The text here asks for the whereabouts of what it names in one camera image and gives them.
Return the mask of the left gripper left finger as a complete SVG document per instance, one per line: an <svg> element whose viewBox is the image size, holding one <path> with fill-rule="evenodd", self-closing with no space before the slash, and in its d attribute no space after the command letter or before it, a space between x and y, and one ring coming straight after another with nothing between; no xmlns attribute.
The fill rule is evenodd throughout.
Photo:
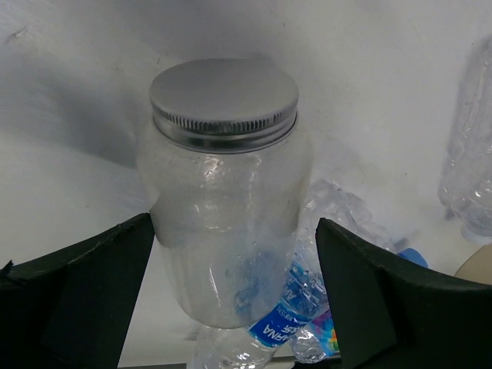
<svg viewBox="0 0 492 369"><path fill-rule="evenodd" d="M139 214L92 238L1 268L3 368L116 368L155 231Z"/></svg>

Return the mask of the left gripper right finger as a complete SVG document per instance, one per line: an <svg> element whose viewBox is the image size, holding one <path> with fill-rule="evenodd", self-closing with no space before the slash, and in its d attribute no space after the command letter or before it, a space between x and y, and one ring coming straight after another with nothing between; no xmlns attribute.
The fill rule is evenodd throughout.
<svg viewBox="0 0 492 369"><path fill-rule="evenodd" d="M491 286L442 274L322 218L316 245L345 368L489 368Z"/></svg>

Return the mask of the clear jar silver lid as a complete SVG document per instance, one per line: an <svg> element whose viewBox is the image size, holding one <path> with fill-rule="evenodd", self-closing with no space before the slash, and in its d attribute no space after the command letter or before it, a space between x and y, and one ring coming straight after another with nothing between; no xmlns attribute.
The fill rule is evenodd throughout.
<svg viewBox="0 0 492 369"><path fill-rule="evenodd" d="M175 299L200 324L245 327L284 288L313 148L295 80L253 58L170 67L149 88L137 167Z"/></svg>

